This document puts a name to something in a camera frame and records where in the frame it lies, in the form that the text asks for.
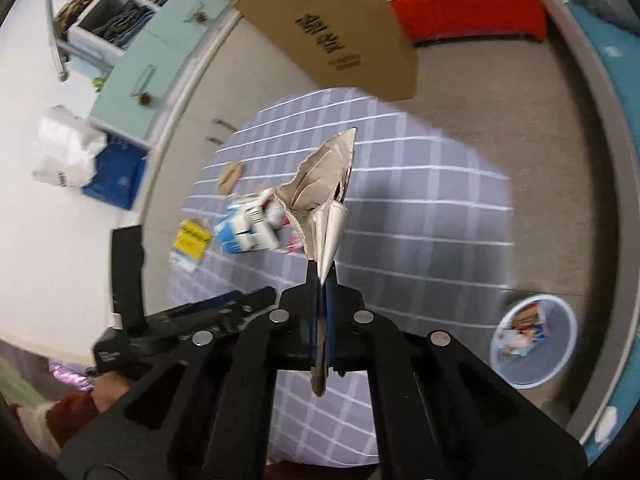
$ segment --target gray grid mat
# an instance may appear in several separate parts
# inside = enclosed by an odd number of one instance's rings
[[[486,359],[504,314],[511,257],[508,178],[475,150],[447,139],[393,105],[357,89],[325,89],[262,110],[203,168],[183,212],[209,227],[224,215],[216,195],[224,165],[244,161],[235,192],[291,179],[316,147],[356,126],[351,215],[336,255],[338,282],[402,330],[447,330]],[[302,253],[229,255],[215,242],[189,274],[172,269],[174,305],[236,288],[279,292],[305,281]],[[317,399],[298,372],[278,375],[271,452],[297,462],[359,465],[378,461],[366,374],[331,374]]]

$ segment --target white plastic bag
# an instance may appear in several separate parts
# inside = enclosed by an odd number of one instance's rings
[[[95,156],[106,145],[106,134],[55,106],[40,120],[33,179],[52,186],[86,186],[95,175]]]

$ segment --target cardboard box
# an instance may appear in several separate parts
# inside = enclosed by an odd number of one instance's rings
[[[357,86],[385,100],[415,94],[415,50],[386,0],[235,0],[234,6],[320,86]]]

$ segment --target floor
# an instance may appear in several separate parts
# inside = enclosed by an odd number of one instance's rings
[[[72,386],[59,382],[49,373],[48,359],[16,348],[1,340],[0,368],[0,392],[4,396],[7,393],[17,392],[15,398],[7,399],[8,402],[29,405],[26,400],[33,397],[27,393],[23,398],[20,398],[24,386],[15,374],[20,375],[20,378],[30,384],[45,400],[58,400],[63,395],[75,391]]]
[[[571,362],[522,393],[558,422],[575,409],[607,326],[618,218],[595,104],[560,34],[543,43],[464,40],[418,50],[418,92],[397,102],[512,177],[512,300],[547,292],[578,317]]]

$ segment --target blue shopping bag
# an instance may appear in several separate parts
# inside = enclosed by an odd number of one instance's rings
[[[146,150],[107,134],[107,146],[95,157],[95,176],[82,193],[131,209],[146,165]]]

